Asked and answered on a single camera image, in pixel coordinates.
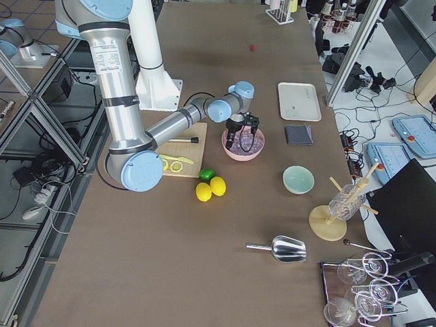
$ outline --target wooden cutting board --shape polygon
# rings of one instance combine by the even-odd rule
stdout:
[[[196,123],[189,129],[181,133],[178,138],[198,137],[198,143],[166,142],[157,148],[156,152],[160,155],[170,155],[171,157],[185,157],[193,161],[193,164],[182,162],[183,169],[180,172],[172,172],[167,169],[163,172],[164,176],[194,177],[198,178],[203,162],[204,143],[206,141],[206,123]]]

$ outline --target black monitor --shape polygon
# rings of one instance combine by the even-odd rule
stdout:
[[[411,160],[381,189],[368,194],[377,220],[395,248],[410,255],[436,255],[436,182]],[[431,306],[436,309],[436,264],[411,271]]]

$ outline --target lemon slice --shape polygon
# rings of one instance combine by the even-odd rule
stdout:
[[[183,169],[183,164],[179,161],[173,161],[170,165],[170,170],[172,172],[181,172]]]
[[[167,170],[168,169],[168,160],[162,159],[163,161],[163,170]]]

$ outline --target green bowl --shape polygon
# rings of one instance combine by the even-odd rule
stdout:
[[[283,184],[293,194],[304,194],[313,188],[315,179],[306,168],[290,166],[283,173]]]

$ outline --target brown table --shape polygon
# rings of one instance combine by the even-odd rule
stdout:
[[[166,69],[183,78],[182,102],[197,91],[223,95],[232,83],[255,86],[251,109],[266,146],[241,163],[220,145],[223,124],[208,122],[203,167],[224,177],[228,192],[203,203],[199,180],[165,176],[146,193],[123,192],[94,176],[32,326],[324,326],[320,261],[355,251],[312,233],[312,208],[349,182],[334,114],[306,14],[277,25],[260,5],[166,3],[158,31]],[[256,50],[250,51],[255,44]],[[277,84],[314,84],[322,120],[313,146],[288,146]],[[149,122],[160,114],[146,113]],[[285,168],[302,165],[315,187],[290,194]],[[346,237],[365,243],[361,219]],[[306,262],[282,264],[245,249],[284,234],[306,242]]]

